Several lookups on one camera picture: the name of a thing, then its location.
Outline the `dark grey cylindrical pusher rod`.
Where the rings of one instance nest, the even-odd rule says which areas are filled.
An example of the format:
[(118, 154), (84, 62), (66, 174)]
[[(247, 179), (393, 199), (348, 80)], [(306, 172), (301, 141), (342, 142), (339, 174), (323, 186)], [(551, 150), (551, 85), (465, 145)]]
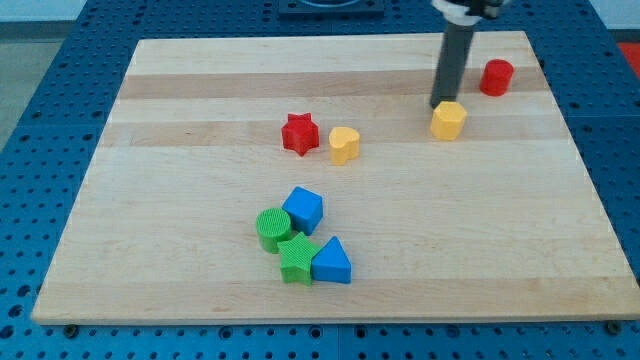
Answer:
[(457, 100), (474, 33), (474, 25), (447, 22), (430, 97), (432, 108)]

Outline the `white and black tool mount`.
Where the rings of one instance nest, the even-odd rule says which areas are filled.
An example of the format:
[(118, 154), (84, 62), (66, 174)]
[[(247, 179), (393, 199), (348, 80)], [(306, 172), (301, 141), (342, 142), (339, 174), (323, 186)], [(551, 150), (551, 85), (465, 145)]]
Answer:
[(473, 26), (480, 20), (495, 20), (511, 0), (432, 0), (445, 20), (458, 26)]

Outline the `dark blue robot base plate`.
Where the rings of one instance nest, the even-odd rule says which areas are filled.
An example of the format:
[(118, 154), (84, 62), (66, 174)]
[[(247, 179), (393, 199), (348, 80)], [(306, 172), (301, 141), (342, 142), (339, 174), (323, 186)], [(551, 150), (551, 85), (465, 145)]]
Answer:
[(298, 19), (302, 17), (340, 17), (348, 15), (384, 14), (383, 0), (279, 0), (280, 18)]

